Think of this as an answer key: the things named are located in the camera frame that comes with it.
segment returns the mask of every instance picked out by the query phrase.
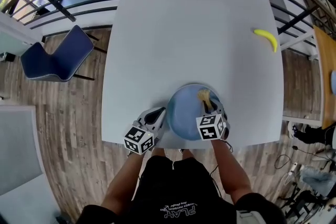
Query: brush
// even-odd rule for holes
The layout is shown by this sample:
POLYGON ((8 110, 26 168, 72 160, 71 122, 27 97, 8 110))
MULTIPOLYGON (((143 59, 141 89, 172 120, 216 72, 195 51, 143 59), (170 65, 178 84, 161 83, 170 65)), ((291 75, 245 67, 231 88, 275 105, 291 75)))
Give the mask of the brush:
POLYGON ((207 109, 208 111, 211 111, 211 110, 214 109, 211 105, 211 102, 210 102, 210 90, 208 90, 208 89, 199 90, 198 93, 197 93, 197 97, 198 97, 198 99, 200 99, 201 101, 203 101, 206 104, 206 106, 208 108, 207 109))

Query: chair leg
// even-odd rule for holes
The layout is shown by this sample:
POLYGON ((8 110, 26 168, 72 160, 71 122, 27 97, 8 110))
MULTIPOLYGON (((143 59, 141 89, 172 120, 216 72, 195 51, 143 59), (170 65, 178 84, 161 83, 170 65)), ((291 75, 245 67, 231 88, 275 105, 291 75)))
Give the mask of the chair leg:
POLYGON ((94 78, 89 78, 78 74, 74 74, 73 77, 78 79, 94 80, 94 78))
POLYGON ((86 33, 86 35, 87 35, 89 38, 92 38, 92 39, 94 39, 94 40, 96 40, 96 41, 99 41, 99 38, 96 38, 96 37, 94 37, 93 35, 90 35, 90 34, 88 34, 88 33, 86 33))
POLYGON ((103 50, 101 48, 97 48, 96 46, 93 47, 94 50, 97 50, 97 51, 100 51, 102 52, 103 54, 107 54, 107 51, 106 50, 103 50))

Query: blue chair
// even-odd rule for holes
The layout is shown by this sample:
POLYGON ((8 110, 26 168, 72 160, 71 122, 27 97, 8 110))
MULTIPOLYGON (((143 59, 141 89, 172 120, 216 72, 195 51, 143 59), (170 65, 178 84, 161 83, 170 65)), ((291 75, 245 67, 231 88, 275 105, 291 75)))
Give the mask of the blue chair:
POLYGON ((72 77, 94 80, 75 74, 94 49, 107 53, 95 47, 89 37, 98 40, 75 25, 52 55, 46 53, 40 43, 35 43, 21 56, 26 77, 31 80, 56 82, 67 82, 72 77))

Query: black t-shirt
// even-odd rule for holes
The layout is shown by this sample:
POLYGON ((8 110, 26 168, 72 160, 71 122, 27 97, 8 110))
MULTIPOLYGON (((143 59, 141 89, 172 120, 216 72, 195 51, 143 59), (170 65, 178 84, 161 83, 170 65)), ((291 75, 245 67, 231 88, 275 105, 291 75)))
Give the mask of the black t-shirt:
POLYGON ((96 205, 83 209, 77 224, 97 223, 236 223, 237 211, 258 212, 269 224, 287 223, 282 211, 273 203, 257 193, 246 194, 232 205, 221 198, 198 199, 174 198, 164 195, 164 199, 142 199, 134 202, 127 214, 117 216, 114 212, 96 205))

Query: yellow banana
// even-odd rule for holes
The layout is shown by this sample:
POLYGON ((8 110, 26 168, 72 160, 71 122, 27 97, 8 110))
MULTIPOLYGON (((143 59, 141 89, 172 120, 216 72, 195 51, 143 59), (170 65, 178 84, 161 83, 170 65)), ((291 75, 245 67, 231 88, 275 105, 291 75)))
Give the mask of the yellow banana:
POLYGON ((273 51, 277 52, 278 42, 275 36, 273 36, 270 32, 262 30, 262 29, 255 29, 254 34, 262 37, 266 37, 273 46, 273 51))

